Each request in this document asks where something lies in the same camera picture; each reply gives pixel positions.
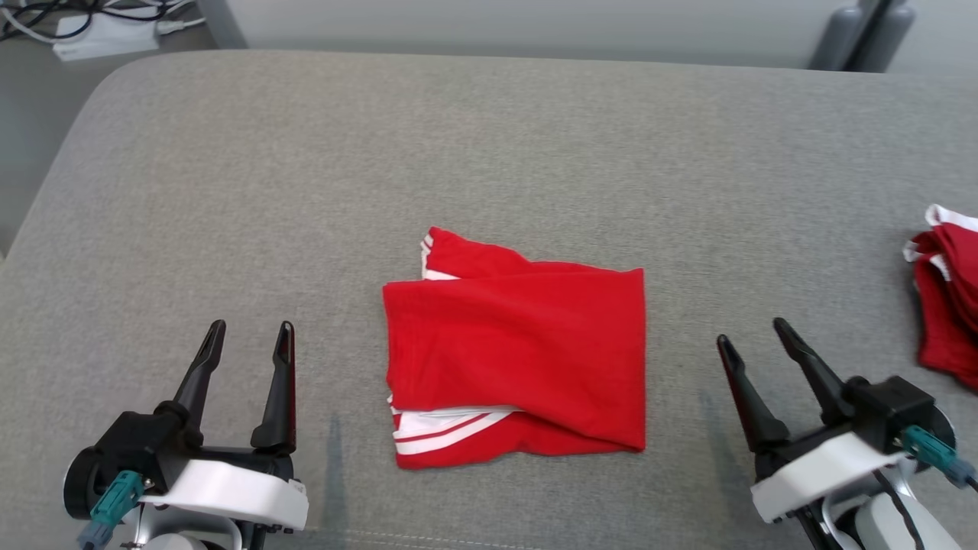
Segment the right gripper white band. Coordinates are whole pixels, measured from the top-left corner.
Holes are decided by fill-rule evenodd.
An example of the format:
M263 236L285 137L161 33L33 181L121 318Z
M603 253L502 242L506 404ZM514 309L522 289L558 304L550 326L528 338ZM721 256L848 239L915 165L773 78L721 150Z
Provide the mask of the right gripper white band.
M824 359L785 318L772 321L786 354L801 368L818 406L824 425L837 425L853 417L853 407L843 400L844 384ZM779 421L746 375L746 366L733 342L723 334L716 347L736 404L748 449L757 454L785 445L790 432ZM781 467L771 477L751 487L753 505L765 523L785 518L821 499L845 501L870 495L879 484L877 471L911 476L912 457L898 450L883 454L853 432L828 439L800 458Z

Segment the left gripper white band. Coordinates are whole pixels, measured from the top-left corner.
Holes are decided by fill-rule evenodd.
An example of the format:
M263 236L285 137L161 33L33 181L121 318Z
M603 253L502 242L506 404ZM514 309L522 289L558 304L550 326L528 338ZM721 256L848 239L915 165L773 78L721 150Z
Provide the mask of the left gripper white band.
M173 401L186 410L186 445L203 444L200 421L205 411L211 375L220 363L226 322L212 322L186 370ZM174 507L192 513L224 516L234 521L261 523L285 529L306 529L309 498L296 478L296 329L280 324L272 354L274 372L262 422L251 434L251 447L268 454L245 453L245 465L229 459L192 458L167 485L167 490L141 497L150 506Z

